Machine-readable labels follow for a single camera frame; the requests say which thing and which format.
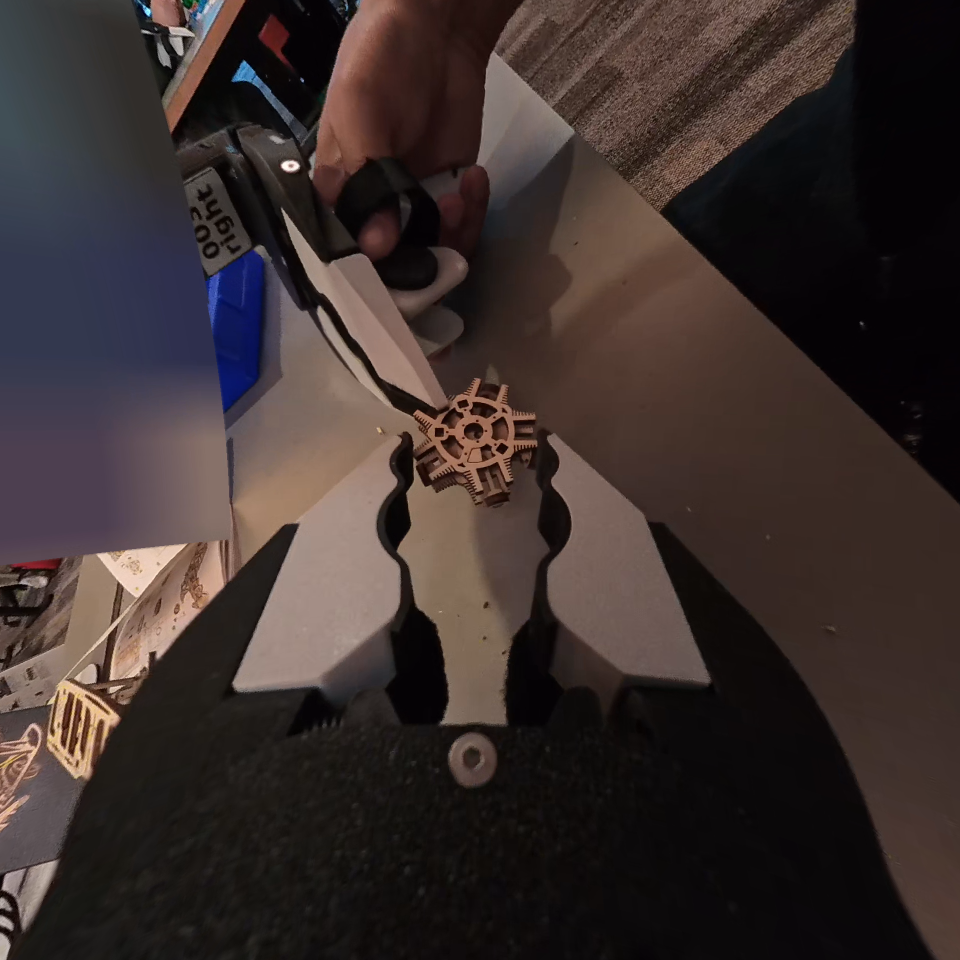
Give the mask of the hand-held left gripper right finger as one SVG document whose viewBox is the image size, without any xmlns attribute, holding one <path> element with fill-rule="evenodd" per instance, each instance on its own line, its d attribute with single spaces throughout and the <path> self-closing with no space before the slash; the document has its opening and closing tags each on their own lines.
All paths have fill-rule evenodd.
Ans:
<svg viewBox="0 0 960 960">
<path fill-rule="evenodd" d="M 537 438 L 535 663 L 608 714 L 625 690 L 706 690 L 712 677 L 642 512 L 558 434 Z"/>
</svg>

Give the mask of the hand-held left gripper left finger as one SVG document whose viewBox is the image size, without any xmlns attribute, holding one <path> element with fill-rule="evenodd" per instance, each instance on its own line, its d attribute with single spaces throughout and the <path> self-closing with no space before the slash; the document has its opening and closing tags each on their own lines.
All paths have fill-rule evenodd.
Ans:
<svg viewBox="0 0 960 960">
<path fill-rule="evenodd" d="M 317 690 L 339 710 L 398 675 L 394 638 L 414 594 L 413 438 L 378 448 L 300 518 L 240 666 L 237 693 Z"/>
</svg>

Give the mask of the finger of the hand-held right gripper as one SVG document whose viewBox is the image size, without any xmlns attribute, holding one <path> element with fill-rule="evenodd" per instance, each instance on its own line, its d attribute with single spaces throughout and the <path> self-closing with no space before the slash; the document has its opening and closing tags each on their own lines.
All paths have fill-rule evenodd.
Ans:
<svg viewBox="0 0 960 960">
<path fill-rule="evenodd" d="M 402 411 L 436 411 L 447 404 L 432 362 L 447 346 L 431 329 L 418 333 L 403 317 L 366 256 L 354 253 L 328 264 L 328 296 L 358 371 L 383 402 Z"/>
<path fill-rule="evenodd" d="M 353 376 L 353 378 L 366 388 L 378 401 L 384 403 L 382 397 L 370 385 L 365 375 L 358 370 L 359 364 L 350 348 L 345 345 L 345 330 L 342 321 L 337 317 L 335 308 L 330 302 L 329 297 L 329 264 L 323 261 L 318 253 L 310 245 L 306 236 L 298 229 L 289 216 L 283 218 L 284 224 L 290 235 L 294 252 L 299 260 L 299 264 L 304 270 L 308 291 L 315 294 L 318 304 L 311 309 L 311 315 L 318 326 L 320 333 L 328 343 L 332 351 L 339 357 L 342 365 Z M 391 408 L 412 415 L 416 412 L 432 413 L 433 411 L 402 411 L 392 406 Z"/>
</svg>

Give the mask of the wooden radial engine model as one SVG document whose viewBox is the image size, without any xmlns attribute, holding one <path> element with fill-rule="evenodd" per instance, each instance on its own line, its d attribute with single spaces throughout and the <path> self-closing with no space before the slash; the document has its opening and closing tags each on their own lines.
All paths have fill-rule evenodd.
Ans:
<svg viewBox="0 0 960 960">
<path fill-rule="evenodd" d="M 414 466 L 423 485 L 437 493 L 461 487 L 479 507 L 508 502 L 516 465 L 530 467 L 536 456 L 537 417 L 511 405 L 507 385 L 476 378 L 438 414 L 414 419 L 422 435 Z"/>
</svg>

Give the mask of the grey desk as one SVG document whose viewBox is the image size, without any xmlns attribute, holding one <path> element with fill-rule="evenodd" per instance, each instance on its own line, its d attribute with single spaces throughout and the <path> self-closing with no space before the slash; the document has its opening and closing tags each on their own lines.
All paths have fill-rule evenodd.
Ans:
<svg viewBox="0 0 960 960">
<path fill-rule="evenodd" d="M 491 210 L 441 385 L 505 381 L 749 612 L 826 714 L 930 952 L 958 958 L 958 504 L 496 54 L 481 161 Z M 227 420 L 244 560 L 381 431 L 416 429 L 267 280 L 262 381 Z M 401 554 L 451 722 L 503 720 L 538 493 L 526 469 L 493 510 L 414 480 Z"/>
</svg>

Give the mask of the person's right hand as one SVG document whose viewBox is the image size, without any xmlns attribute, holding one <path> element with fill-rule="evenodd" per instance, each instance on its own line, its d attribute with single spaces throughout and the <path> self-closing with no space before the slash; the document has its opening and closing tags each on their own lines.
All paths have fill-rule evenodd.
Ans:
<svg viewBox="0 0 960 960">
<path fill-rule="evenodd" d="M 491 55 L 521 1 L 364 1 L 347 26 L 318 121 L 314 185 L 332 207 L 367 161 L 418 181 L 462 171 L 438 201 L 439 243 L 471 258 L 490 198 L 477 164 Z"/>
</svg>

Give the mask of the blue plastic bin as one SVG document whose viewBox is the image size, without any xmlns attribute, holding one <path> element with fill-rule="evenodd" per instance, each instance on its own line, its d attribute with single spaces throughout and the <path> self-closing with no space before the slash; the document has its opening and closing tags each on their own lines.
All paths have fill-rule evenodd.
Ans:
<svg viewBox="0 0 960 960">
<path fill-rule="evenodd" d="M 260 378 L 265 263 L 255 250 L 206 282 L 208 314 L 227 413 Z"/>
</svg>

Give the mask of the wooden background table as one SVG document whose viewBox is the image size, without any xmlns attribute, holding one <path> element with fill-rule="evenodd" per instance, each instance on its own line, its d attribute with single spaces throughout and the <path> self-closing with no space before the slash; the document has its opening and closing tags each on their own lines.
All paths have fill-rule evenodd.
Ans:
<svg viewBox="0 0 960 960">
<path fill-rule="evenodd" d="M 176 133 L 184 119 L 191 100 L 210 72 L 245 4 L 245 1 L 209 2 L 198 19 L 195 36 L 162 94 L 162 107 L 171 135 Z"/>
</svg>

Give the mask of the instruction booklet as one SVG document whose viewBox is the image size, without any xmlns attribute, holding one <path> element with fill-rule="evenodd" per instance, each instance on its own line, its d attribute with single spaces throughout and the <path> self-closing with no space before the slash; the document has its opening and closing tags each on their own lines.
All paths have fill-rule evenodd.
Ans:
<svg viewBox="0 0 960 960">
<path fill-rule="evenodd" d="M 104 655 L 105 678 L 131 678 L 164 656 L 205 610 L 232 573 L 229 541 L 139 548 L 99 554 L 133 597 Z"/>
</svg>

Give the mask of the wooden biplane model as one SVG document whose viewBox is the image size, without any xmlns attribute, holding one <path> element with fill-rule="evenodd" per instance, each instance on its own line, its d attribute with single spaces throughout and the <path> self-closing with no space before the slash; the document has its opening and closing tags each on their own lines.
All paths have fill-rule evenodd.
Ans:
<svg viewBox="0 0 960 960">
<path fill-rule="evenodd" d="M 87 782 L 113 731 L 129 711 L 155 665 L 147 663 L 131 676 L 100 679 L 99 667 L 73 668 L 56 686 L 49 706 L 45 744 L 75 780 Z"/>
</svg>

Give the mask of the black cardboard box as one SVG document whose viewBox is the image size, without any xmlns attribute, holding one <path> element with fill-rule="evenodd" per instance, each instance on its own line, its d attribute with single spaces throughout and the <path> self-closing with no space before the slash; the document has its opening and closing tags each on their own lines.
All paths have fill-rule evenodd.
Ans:
<svg viewBox="0 0 960 960">
<path fill-rule="evenodd" d="M 48 705 L 1 714 L 1 873 L 56 860 L 83 785 L 49 750 Z"/>
</svg>

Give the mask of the person's dark jeans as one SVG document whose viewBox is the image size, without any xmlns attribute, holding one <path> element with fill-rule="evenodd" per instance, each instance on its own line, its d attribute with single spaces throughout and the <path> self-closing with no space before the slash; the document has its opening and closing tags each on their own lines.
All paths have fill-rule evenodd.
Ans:
<svg viewBox="0 0 960 960">
<path fill-rule="evenodd" d="M 959 3 L 854 10 L 828 80 L 662 215 L 957 499 Z"/>
</svg>

